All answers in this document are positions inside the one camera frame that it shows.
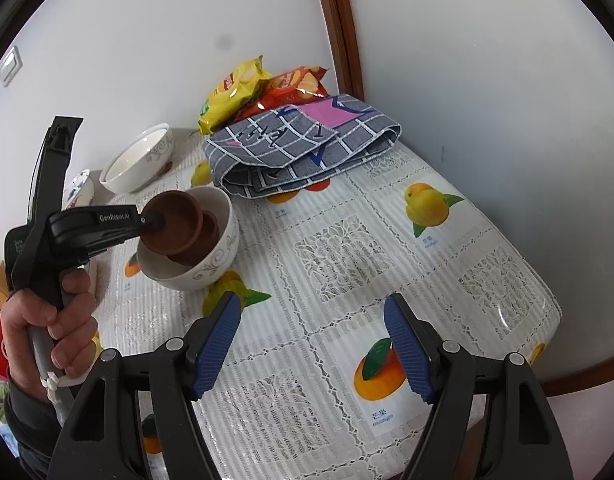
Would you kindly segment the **dark sleeved left forearm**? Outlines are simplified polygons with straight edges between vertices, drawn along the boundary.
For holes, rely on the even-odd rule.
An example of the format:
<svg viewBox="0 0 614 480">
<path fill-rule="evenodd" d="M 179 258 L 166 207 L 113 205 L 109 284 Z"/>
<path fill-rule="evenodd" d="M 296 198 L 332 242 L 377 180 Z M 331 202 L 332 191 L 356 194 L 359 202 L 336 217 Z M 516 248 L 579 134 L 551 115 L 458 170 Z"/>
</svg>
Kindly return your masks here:
<svg viewBox="0 0 614 480">
<path fill-rule="evenodd" d="M 23 392 L 16 382 L 10 379 L 5 415 L 18 442 L 22 469 L 33 479 L 45 479 L 62 431 L 53 404 Z"/>
</svg>

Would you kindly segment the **person's left hand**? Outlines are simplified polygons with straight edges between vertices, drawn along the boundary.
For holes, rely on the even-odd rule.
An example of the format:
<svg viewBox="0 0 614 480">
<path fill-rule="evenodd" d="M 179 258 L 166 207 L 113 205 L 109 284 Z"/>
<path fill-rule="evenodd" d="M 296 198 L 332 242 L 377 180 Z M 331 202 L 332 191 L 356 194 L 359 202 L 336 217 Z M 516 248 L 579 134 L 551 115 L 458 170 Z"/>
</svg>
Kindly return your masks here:
<svg viewBox="0 0 614 480">
<path fill-rule="evenodd" d="M 16 292 L 1 309 L 4 348 L 8 356 L 8 374 L 14 384 L 32 398 L 44 401 L 45 388 L 34 360 L 28 328 L 43 328 L 56 341 L 50 358 L 67 376 L 77 378 L 95 360 L 93 337 L 98 322 L 93 317 L 96 300 L 90 292 L 88 272 L 79 269 L 66 274 L 63 288 L 72 300 L 57 310 L 29 289 Z"/>
</svg>

